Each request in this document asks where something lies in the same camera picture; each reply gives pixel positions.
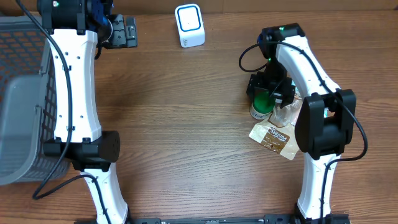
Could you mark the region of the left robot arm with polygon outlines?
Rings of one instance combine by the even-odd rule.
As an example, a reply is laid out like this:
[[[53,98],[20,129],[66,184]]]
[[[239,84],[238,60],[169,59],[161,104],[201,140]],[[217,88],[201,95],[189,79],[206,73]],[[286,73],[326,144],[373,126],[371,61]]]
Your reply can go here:
[[[41,0],[37,10],[55,69],[57,118],[46,156],[70,161],[91,192],[96,223],[132,223],[116,174],[121,140],[102,129],[96,110],[95,60],[102,49],[135,47],[133,18],[113,14],[112,1]]]

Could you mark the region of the clear bagged bread snack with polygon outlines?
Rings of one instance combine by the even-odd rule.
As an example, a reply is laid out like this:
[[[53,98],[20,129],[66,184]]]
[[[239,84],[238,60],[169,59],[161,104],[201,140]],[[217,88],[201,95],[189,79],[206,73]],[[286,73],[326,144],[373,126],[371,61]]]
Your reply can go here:
[[[273,110],[266,114],[261,122],[254,125],[249,137],[270,151],[293,160],[299,151],[295,138],[295,125],[302,103],[303,100],[299,95],[295,95],[293,102],[283,108],[280,108],[280,103],[276,103]]]

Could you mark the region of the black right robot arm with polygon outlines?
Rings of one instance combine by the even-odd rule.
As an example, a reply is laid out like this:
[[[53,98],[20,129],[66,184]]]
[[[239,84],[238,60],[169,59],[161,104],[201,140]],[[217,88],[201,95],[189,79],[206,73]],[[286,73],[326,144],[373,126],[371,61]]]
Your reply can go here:
[[[351,142],[356,97],[342,90],[323,70],[297,24],[264,28],[257,38],[268,62],[253,70],[246,93],[254,101],[260,93],[280,100],[283,107],[293,102],[294,88],[303,96],[295,135],[305,154],[302,193],[295,220],[301,223],[349,223],[348,215],[334,215],[326,201],[330,197],[332,175],[341,154]]]

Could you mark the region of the green cap bottle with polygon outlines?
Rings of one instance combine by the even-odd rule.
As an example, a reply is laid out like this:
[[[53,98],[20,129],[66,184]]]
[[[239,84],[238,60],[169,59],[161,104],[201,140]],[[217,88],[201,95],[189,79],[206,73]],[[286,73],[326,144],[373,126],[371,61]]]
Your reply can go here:
[[[274,106],[275,99],[267,91],[261,91],[255,94],[249,112],[253,118],[263,120],[273,112]]]

